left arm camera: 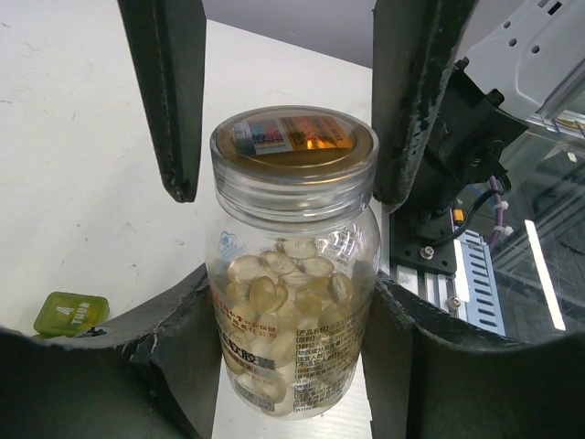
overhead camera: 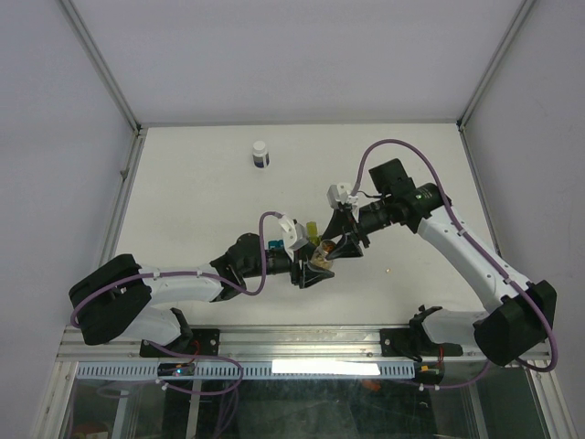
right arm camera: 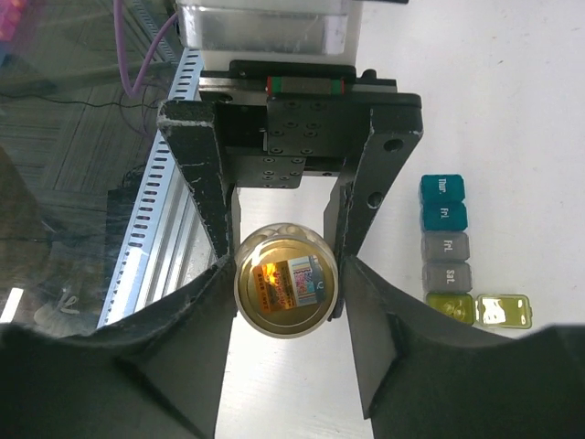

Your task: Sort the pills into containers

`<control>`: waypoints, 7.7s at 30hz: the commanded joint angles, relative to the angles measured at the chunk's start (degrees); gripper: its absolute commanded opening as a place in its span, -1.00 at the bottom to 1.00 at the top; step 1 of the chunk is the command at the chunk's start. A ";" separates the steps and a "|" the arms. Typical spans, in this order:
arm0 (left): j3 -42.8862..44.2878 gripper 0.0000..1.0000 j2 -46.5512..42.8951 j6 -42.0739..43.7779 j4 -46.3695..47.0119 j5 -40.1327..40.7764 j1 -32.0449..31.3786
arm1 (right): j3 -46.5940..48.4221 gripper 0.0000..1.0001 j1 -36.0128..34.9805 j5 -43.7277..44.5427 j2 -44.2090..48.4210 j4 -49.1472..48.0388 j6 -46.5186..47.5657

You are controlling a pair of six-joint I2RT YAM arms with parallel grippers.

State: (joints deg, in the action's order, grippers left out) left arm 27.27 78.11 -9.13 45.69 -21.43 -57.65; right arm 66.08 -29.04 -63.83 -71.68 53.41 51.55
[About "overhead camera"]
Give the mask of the weekly pill organizer strip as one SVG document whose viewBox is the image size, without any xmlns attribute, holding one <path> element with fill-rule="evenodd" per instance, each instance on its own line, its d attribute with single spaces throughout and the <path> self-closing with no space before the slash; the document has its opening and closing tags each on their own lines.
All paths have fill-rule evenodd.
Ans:
<svg viewBox="0 0 585 439">
<path fill-rule="evenodd" d="M 307 233 L 307 239 L 312 245 L 318 246 L 321 242 L 321 235 L 319 234 L 318 225 L 316 221 L 308 221 L 305 224 L 305 230 Z M 284 247 L 283 240 L 270 240 L 268 241 L 268 249 L 280 249 Z"/>
</svg>

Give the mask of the clear jar lid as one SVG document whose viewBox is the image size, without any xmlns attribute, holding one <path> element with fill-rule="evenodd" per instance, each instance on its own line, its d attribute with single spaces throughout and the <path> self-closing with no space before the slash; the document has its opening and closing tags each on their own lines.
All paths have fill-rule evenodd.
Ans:
<svg viewBox="0 0 585 439">
<path fill-rule="evenodd" d="M 336 244 L 334 241 L 331 240 L 321 240 L 318 251 L 326 258 L 329 254 L 331 254 L 335 250 Z"/>
</svg>

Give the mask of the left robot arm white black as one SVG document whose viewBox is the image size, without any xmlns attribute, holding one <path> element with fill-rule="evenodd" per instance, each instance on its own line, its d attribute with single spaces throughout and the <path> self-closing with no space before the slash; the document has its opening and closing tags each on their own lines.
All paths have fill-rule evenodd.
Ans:
<svg viewBox="0 0 585 439">
<path fill-rule="evenodd" d="M 294 252 L 263 250 L 259 235 L 246 233 L 222 256 L 193 269 L 148 268 L 121 254 L 71 287 L 73 324 L 88 346 L 128 337 L 181 355 L 192 335 L 176 303 L 225 302 L 246 290 L 246 279 L 269 275 L 288 274 L 292 284 L 308 288 L 334 277 L 327 258 L 334 248 L 332 241 L 321 241 Z"/>
</svg>

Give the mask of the clear jar orange pills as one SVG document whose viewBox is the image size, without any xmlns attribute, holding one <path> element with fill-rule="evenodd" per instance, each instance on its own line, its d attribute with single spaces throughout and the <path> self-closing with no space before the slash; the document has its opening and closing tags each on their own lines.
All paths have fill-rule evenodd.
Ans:
<svg viewBox="0 0 585 439">
<path fill-rule="evenodd" d="M 319 251 L 315 251 L 310 259 L 310 263 L 317 268 L 324 269 L 324 270 L 331 270 L 333 267 L 333 262 L 328 261 L 326 257 L 321 254 Z"/>
</svg>

